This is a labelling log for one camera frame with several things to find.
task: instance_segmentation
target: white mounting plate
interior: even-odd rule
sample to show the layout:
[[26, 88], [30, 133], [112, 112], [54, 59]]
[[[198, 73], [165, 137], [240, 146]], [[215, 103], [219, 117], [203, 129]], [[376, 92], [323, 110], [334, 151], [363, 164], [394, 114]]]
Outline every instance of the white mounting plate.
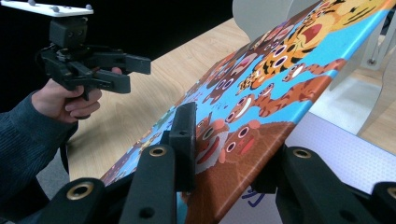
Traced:
[[93, 14], [92, 9], [82, 7], [67, 7], [47, 4], [29, 4], [28, 2], [1, 0], [1, 5], [5, 7], [14, 7], [25, 11], [31, 11], [51, 17], [70, 17]]

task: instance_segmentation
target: hand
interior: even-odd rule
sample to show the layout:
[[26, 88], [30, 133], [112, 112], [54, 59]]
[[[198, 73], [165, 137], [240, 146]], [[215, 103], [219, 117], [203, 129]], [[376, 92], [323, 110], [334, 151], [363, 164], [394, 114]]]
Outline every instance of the hand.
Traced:
[[102, 92], [93, 89], [89, 93], [89, 101], [82, 98], [84, 87], [77, 86], [75, 90], [68, 91], [52, 79], [32, 95], [33, 107], [41, 114], [60, 122], [73, 123], [78, 117], [89, 116], [98, 110], [98, 100]]

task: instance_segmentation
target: printed canvas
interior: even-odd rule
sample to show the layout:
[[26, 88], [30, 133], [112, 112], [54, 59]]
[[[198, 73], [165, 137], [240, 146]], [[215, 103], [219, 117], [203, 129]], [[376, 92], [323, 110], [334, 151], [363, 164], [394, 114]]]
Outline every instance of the printed canvas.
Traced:
[[196, 102], [197, 187], [178, 194], [177, 219], [221, 221], [394, 4], [319, 1], [279, 24], [214, 64], [101, 179], [109, 185], [132, 173], [177, 107]]

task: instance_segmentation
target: person's arm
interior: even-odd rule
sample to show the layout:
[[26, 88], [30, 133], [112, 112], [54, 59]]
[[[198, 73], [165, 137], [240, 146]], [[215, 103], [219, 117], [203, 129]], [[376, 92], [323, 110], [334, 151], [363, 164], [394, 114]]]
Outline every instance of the person's arm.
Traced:
[[0, 205], [48, 165], [60, 144], [77, 129], [76, 117], [99, 108], [99, 90], [90, 92], [89, 101], [80, 97], [82, 93], [82, 87], [67, 91], [50, 80], [0, 114]]

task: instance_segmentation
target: light wooden surface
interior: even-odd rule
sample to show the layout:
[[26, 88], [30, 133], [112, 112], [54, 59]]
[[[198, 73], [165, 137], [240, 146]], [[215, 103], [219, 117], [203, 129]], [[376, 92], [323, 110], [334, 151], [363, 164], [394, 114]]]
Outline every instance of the light wooden surface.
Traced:
[[[151, 75], [131, 74], [131, 93], [104, 91], [101, 109], [79, 123], [69, 142], [70, 179], [100, 178], [214, 63], [248, 42], [233, 20], [226, 21], [155, 60]], [[381, 85], [380, 72], [353, 76]], [[387, 92], [396, 91], [392, 85]], [[389, 105], [361, 137], [396, 154], [396, 103]]]

